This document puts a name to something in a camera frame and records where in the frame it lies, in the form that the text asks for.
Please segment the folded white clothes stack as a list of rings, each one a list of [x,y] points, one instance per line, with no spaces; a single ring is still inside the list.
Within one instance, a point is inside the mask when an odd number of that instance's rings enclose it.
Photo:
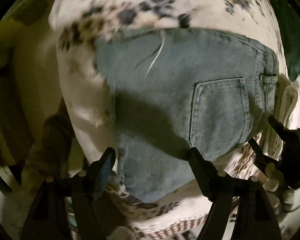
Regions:
[[[290,126],[290,117],[296,107],[298,97],[298,90],[292,86],[292,83],[283,74],[279,75],[276,83],[273,116],[286,128]],[[268,156],[276,160],[280,158],[283,141],[269,123],[262,132],[260,146]]]

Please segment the dark green blanket pile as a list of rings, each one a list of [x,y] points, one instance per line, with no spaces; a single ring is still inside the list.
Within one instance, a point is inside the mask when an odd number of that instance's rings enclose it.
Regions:
[[[286,0],[269,0],[277,18],[288,77],[294,82],[300,76],[300,17]]]

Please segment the blue denim jeans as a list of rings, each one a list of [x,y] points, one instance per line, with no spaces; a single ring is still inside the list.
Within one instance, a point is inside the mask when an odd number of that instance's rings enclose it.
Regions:
[[[277,57],[243,35],[126,30],[97,42],[95,63],[113,95],[119,174],[144,203],[193,180],[189,148],[215,161],[262,131],[274,108]]]

